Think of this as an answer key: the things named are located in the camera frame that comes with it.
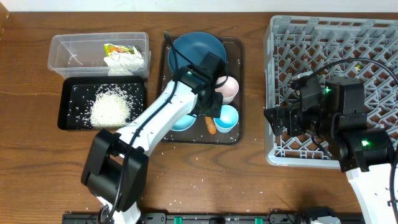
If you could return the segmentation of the light blue plastic cup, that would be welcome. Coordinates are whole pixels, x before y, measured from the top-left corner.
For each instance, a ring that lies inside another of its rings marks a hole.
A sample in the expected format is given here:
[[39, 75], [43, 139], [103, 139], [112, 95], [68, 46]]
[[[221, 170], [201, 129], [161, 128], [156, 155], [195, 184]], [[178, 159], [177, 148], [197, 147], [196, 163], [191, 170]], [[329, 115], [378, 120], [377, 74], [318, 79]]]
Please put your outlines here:
[[223, 105], [219, 118], [213, 119], [216, 129], [221, 133], [230, 132], [239, 121], [239, 114], [236, 108], [231, 105]]

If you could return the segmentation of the yellow green snack wrapper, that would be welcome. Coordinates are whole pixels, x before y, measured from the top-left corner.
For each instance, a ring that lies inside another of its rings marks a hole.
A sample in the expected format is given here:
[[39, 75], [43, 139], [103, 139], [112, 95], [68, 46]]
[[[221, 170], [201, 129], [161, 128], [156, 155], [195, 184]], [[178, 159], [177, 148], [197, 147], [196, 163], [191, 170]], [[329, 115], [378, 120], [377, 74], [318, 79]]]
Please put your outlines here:
[[114, 45], [114, 44], [104, 44], [104, 51], [107, 57], [113, 53], [130, 53], [136, 54], [137, 49], [133, 45]]

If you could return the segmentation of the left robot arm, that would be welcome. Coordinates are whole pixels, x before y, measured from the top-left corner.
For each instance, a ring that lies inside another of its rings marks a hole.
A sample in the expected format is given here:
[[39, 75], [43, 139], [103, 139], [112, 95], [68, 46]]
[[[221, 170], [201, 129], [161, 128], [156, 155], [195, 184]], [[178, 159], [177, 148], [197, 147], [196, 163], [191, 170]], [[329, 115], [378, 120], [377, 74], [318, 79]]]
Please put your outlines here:
[[137, 223], [137, 200], [147, 177], [149, 156], [172, 126], [185, 115], [218, 118], [223, 95], [216, 91], [225, 72], [222, 58], [208, 52], [199, 65], [179, 68], [162, 94], [133, 122], [93, 139], [81, 182], [102, 200], [98, 223]]

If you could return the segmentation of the white rice pile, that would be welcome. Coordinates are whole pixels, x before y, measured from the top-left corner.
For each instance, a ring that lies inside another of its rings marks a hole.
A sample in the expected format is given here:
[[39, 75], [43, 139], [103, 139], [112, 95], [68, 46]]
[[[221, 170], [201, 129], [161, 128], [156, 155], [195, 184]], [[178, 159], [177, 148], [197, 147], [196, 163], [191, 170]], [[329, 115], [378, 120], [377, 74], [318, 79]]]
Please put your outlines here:
[[144, 110], [143, 85], [138, 83], [74, 85], [68, 97], [66, 128], [120, 128]]

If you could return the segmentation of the light blue bowl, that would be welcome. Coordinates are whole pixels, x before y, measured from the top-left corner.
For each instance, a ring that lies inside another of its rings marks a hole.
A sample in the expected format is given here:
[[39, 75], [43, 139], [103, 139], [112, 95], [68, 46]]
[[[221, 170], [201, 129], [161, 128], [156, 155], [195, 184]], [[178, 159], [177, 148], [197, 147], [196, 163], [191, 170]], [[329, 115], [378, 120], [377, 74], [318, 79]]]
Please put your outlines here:
[[172, 127], [171, 131], [185, 131], [189, 129], [196, 121], [197, 116], [196, 115], [189, 115], [186, 114], [182, 118], [180, 118]]

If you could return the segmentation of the pink plastic cup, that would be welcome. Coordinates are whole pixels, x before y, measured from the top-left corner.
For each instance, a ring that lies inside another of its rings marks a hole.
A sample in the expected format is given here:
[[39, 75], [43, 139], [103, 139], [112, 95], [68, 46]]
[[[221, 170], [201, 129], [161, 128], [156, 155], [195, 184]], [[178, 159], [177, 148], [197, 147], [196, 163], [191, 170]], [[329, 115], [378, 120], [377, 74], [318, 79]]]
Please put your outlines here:
[[222, 84], [219, 88], [216, 88], [216, 92], [220, 92], [223, 95], [223, 104], [230, 104], [239, 91], [239, 83], [236, 79], [229, 76], [219, 77], [216, 81], [217, 84]]

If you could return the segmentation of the white tissue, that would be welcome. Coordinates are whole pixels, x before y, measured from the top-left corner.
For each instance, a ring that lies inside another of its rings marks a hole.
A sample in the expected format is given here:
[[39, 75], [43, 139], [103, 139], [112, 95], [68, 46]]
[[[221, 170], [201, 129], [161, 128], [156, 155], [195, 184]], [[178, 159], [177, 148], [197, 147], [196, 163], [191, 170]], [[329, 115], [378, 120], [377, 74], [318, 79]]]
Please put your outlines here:
[[104, 61], [110, 67], [109, 76], [133, 75], [133, 71], [144, 64], [141, 55], [130, 52], [112, 52], [104, 58]]

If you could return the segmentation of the dark blue plate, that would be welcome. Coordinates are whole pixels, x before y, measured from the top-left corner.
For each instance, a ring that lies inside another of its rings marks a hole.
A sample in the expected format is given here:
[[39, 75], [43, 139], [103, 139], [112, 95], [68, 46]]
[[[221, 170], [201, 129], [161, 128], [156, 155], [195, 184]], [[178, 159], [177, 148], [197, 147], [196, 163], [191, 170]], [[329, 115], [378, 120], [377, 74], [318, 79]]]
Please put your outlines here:
[[191, 63], [202, 69], [209, 68], [209, 66], [203, 65], [202, 61], [208, 52], [211, 52], [222, 60], [221, 68], [218, 70], [220, 73], [224, 72], [227, 59], [226, 49], [220, 39], [214, 35], [207, 32], [190, 32], [176, 38], [173, 45], [177, 51], [187, 58], [186, 60], [176, 53], [179, 68], [190, 65]]

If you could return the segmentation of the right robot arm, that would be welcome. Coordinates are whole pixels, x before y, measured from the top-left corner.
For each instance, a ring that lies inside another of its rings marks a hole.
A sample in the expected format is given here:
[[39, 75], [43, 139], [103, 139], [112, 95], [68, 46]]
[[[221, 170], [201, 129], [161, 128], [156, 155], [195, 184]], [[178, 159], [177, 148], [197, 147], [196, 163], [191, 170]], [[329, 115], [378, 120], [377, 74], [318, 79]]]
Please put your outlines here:
[[321, 85], [317, 77], [292, 82], [299, 100], [266, 109], [276, 136], [309, 134], [328, 143], [328, 152], [348, 178], [366, 223], [397, 223], [397, 152], [384, 129], [367, 126], [364, 85], [335, 77]]

